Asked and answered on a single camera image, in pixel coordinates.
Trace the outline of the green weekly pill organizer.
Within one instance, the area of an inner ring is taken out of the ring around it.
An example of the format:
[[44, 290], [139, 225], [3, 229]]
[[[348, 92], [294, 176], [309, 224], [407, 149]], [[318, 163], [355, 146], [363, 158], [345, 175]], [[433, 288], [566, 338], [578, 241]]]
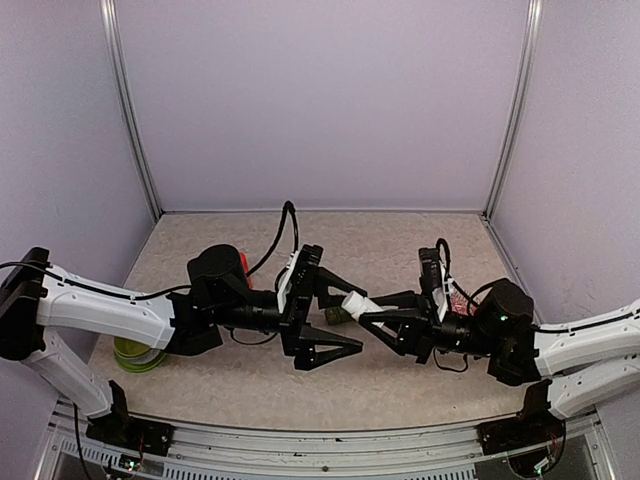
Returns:
[[337, 326], [352, 321], [351, 315], [341, 307], [332, 307], [324, 310], [324, 318], [329, 326]]

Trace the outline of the small clear white-capped bottle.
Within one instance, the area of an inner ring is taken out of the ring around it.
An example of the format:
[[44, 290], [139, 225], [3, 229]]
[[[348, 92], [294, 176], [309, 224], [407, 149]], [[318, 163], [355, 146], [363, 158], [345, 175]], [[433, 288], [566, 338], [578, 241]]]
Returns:
[[371, 299], [362, 296], [356, 291], [351, 291], [346, 295], [341, 303], [341, 308], [362, 327], [366, 324], [363, 319], [365, 314], [381, 313], [385, 311], [385, 308], [377, 305]]

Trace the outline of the red pill bottle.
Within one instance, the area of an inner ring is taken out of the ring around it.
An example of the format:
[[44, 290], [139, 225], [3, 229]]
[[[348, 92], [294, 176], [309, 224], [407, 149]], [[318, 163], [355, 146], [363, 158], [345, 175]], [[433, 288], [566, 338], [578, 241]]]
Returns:
[[249, 267], [247, 257], [243, 252], [239, 252], [239, 256], [240, 256], [242, 270], [245, 276], [245, 283], [247, 284], [248, 288], [251, 290], [253, 288], [253, 283], [252, 283], [251, 276], [249, 274], [250, 267]]

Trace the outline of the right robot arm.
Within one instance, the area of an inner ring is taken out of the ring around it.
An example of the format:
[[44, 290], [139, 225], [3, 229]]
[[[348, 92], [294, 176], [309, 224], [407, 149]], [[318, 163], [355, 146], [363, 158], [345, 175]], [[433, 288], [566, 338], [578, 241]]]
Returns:
[[351, 292], [343, 308], [400, 356], [425, 363], [432, 352], [488, 359], [487, 372], [508, 386], [526, 385], [528, 408], [511, 433], [535, 442], [568, 419], [639, 384], [639, 304], [561, 325], [537, 325], [533, 300], [510, 280], [491, 285], [472, 312], [460, 314], [437, 290], [370, 299]]

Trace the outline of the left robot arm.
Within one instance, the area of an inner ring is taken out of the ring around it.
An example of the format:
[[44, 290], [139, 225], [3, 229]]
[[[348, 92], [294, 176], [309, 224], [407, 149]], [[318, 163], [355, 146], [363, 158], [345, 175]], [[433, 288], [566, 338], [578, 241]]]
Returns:
[[123, 390], [95, 375], [56, 328], [125, 338], [171, 355], [197, 356], [221, 346], [220, 328], [274, 333], [298, 370], [309, 371], [361, 352], [363, 345], [311, 326], [307, 316], [365, 290], [322, 267], [318, 245], [289, 260], [277, 290], [251, 287], [240, 252], [218, 244], [187, 264], [189, 283], [154, 294], [72, 275], [32, 248], [9, 262], [1, 284], [1, 356], [28, 365], [121, 445], [140, 434]]

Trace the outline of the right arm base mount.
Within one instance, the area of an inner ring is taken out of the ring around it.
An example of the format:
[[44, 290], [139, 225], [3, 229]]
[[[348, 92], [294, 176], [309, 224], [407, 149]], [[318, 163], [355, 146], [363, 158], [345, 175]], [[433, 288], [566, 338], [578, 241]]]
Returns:
[[566, 422], [549, 412], [483, 422], [476, 427], [484, 455], [534, 446], [566, 433]]

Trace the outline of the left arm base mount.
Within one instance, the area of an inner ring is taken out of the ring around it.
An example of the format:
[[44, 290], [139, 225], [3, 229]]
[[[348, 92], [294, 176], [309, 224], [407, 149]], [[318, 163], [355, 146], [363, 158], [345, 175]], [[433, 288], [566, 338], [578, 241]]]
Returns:
[[121, 419], [110, 414], [90, 419], [86, 436], [107, 445], [166, 457], [173, 440], [175, 428], [165, 422], [127, 417]]

